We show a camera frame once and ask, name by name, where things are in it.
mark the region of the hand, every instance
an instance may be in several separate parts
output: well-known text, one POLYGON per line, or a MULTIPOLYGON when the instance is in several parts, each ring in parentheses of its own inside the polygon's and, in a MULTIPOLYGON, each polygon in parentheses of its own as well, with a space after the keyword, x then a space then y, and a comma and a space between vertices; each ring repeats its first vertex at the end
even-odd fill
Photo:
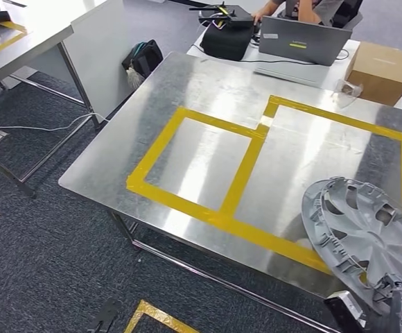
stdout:
POLYGON ((256 23, 261 22, 262 17, 265 15, 267 15, 267 14, 265 13, 262 9, 258 10, 257 12, 254 12, 253 14, 252 14, 252 17, 253 17, 253 25, 256 26, 256 23))

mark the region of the laptop lid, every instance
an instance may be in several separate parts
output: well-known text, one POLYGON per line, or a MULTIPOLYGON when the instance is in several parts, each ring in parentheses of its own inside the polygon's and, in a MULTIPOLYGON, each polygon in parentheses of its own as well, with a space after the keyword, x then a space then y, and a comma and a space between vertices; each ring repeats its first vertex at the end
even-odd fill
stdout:
POLYGON ((330 66, 351 34, 331 26, 265 16, 259 52, 330 66))

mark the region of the yellow tape on floor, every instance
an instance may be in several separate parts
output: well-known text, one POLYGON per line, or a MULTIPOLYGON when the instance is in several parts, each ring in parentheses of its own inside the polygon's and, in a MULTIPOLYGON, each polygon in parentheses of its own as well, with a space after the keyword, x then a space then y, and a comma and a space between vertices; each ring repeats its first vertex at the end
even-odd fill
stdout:
POLYGON ((137 324, 138 324, 140 319, 141 319, 143 314, 151 316, 153 319, 155 319, 178 333, 198 333, 197 330, 194 330, 190 326, 166 314, 164 311, 157 309, 156 307, 147 303, 145 300, 140 301, 140 304, 133 314, 132 318, 129 321, 124 333, 133 332, 133 330, 137 326, 137 324))
POLYGON ((195 219, 213 225, 218 229, 241 237, 253 244, 262 246, 275 253, 310 266, 319 271, 329 273, 329 268, 321 260, 318 254, 298 244, 280 238, 271 233, 265 232, 244 221, 234 218, 234 214, 240 199, 250 179, 261 148, 264 144, 272 121, 276 121, 276 111, 278 106, 284 105, 296 110, 323 117, 348 126, 367 130, 377 135, 382 135, 401 143, 401 173, 402 173, 402 133, 390 128, 385 128, 372 123, 366 123, 357 119, 352 119, 341 114, 335 114, 309 105, 270 96, 268 104, 263 112, 260 122, 255 129, 246 128, 235 123, 230 123, 221 119, 210 117, 185 108, 177 108, 175 114, 161 132, 160 135, 146 153, 146 155, 127 179, 127 188, 140 194, 150 200, 161 203, 175 210, 179 210, 192 216, 195 219), (173 134, 184 120, 194 119, 210 126, 216 126, 233 133, 250 138, 250 143, 246 151, 235 177, 228 190, 225 200, 219 211, 186 200, 173 193, 164 191, 154 185, 148 184, 144 179, 150 169, 158 159, 164 149, 171 140, 173 134))

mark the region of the stainless steel tabletop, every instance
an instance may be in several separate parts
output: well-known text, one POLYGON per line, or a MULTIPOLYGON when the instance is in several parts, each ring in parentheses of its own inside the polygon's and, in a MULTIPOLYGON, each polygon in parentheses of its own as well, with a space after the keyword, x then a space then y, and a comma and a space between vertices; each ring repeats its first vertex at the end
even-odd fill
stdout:
POLYGON ((341 285, 311 249, 300 216, 306 188, 345 176, 402 203, 402 110, 342 104, 327 90, 171 53, 59 184, 328 296, 341 285))
POLYGON ((0 80, 72 34, 72 23, 106 0, 14 0, 5 3, 11 24, 0 26, 0 80), (14 37, 8 30, 21 33, 14 37))

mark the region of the person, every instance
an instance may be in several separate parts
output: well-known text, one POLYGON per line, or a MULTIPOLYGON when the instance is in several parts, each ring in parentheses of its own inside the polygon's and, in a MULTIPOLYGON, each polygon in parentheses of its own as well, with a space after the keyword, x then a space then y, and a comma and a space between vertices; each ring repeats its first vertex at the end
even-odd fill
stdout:
POLYGON ((256 24, 263 16, 273 15, 283 2, 286 2, 286 9, 280 13, 278 17, 332 26, 335 13, 344 0, 269 0, 252 16, 256 24))

